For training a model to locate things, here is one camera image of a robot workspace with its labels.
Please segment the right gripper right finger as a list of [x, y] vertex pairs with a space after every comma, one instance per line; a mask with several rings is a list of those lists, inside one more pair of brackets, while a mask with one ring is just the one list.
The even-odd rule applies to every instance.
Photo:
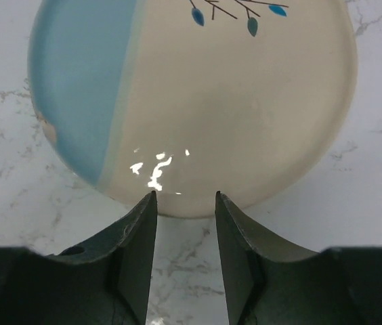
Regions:
[[215, 197], [231, 324], [382, 324], [382, 246], [314, 252]]

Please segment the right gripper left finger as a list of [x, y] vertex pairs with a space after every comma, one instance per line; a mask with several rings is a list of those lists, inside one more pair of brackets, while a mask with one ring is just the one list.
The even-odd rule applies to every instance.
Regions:
[[156, 194], [57, 255], [0, 247], [0, 324], [144, 324]]

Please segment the cream and blue plate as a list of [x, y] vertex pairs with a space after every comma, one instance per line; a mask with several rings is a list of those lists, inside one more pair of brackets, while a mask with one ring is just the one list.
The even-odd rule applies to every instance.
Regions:
[[35, 113], [79, 177], [129, 206], [213, 214], [275, 195], [349, 110], [344, 1], [43, 1], [28, 53]]

